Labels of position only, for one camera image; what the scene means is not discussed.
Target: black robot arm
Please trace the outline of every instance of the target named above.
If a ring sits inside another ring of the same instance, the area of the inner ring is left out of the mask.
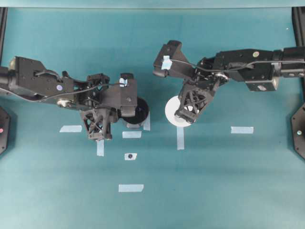
[[[279,77],[304,77],[305,47],[264,51],[254,49],[219,52],[191,64],[181,52],[181,42],[161,48],[153,73],[183,79],[177,117],[194,123],[213,100],[216,90],[230,79],[245,82],[250,91],[275,91]]]
[[[40,61],[23,57],[15,57],[9,68],[0,67],[0,91],[29,102],[79,110],[92,140],[112,139],[110,124],[119,118],[140,123],[148,114],[148,107],[138,106],[141,99],[131,73],[122,73],[119,83],[109,81],[102,73],[89,75],[86,81],[72,79],[66,71],[59,76]]]

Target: black bracket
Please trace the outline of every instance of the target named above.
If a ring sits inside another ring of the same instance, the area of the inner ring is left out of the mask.
[[[305,159],[305,104],[291,118],[295,151]]]
[[[10,116],[0,107],[0,154],[7,148],[10,130]]]

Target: black metal frame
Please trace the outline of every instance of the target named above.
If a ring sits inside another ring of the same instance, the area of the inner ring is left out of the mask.
[[[2,60],[2,51],[3,51],[7,14],[8,14],[8,8],[1,7],[0,8],[0,64]]]
[[[292,24],[297,46],[305,46],[305,7],[292,7]],[[305,102],[305,79],[301,78]],[[291,117],[291,129],[295,151],[305,159],[305,103]]]

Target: white sticker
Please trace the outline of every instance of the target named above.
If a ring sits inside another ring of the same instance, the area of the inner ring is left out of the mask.
[[[253,134],[253,126],[231,126],[231,134]]]
[[[177,150],[184,149],[184,127],[177,126]]]
[[[141,138],[142,131],[123,131],[122,136],[123,138]]]
[[[143,130],[150,131],[151,130],[151,113],[148,113],[148,116],[144,122]]]
[[[172,66],[172,61],[170,60],[170,56],[163,56],[163,62],[162,62],[162,67],[161,70],[170,70]]]
[[[119,185],[119,192],[142,192],[144,185]]]
[[[125,161],[133,161],[137,158],[137,154],[136,153],[128,153],[128,154],[124,154],[124,159]]]
[[[96,155],[104,156],[104,140],[96,141]]]
[[[63,125],[59,133],[78,133],[81,130],[81,125]]]

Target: small black object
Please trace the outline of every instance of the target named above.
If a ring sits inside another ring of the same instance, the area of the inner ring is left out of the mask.
[[[9,130],[10,116],[2,107],[0,107],[0,154],[2,154],[7,148]]]

